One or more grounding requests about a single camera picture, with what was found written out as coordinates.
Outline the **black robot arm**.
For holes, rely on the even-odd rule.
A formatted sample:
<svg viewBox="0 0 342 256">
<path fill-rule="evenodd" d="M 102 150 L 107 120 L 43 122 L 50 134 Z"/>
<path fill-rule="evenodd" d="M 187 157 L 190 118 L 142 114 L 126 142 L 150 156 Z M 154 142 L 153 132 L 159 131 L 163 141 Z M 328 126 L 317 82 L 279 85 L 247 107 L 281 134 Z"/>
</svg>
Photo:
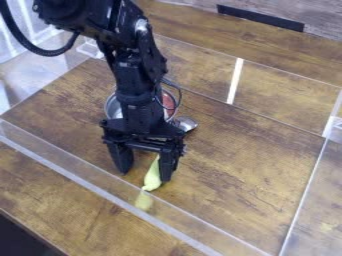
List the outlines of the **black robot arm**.
<svg viewBox="0 0 342 256">
<path fill-rule="evenodd" d="M 103 143 L 126 174 L 134 151 L 159 154 L 159 177 L 167 182 L 185 154 L 185 132 L 166 120 L 161 83 L 167 73 L 153 26 L 131 0 L 34 0 L 34 11 L 50 25 L 96 41 L 115 76 L 122 116 L 100 122 Z"/>
</svg>

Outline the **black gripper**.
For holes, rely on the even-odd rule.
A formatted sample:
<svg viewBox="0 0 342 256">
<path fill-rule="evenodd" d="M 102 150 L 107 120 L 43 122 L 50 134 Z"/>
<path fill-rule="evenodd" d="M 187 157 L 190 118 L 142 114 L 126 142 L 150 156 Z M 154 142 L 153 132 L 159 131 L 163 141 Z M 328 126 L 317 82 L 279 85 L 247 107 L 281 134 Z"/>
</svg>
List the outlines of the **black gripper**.
<svg viewBox="0 0 342 256">
<path fill-rule="evenodd" d="M 159 153 L 159 174 L 170 182 L 185 154 L 186 132 L 165 119 L 163 95 L 157 93 L 151 100 L 133 105 L 117 94 L 123 117 L 100 122 L 103 142 L 108 147 L 115 166 L 127 174 L 134 164 L 134 149 Z"/>
</svg>

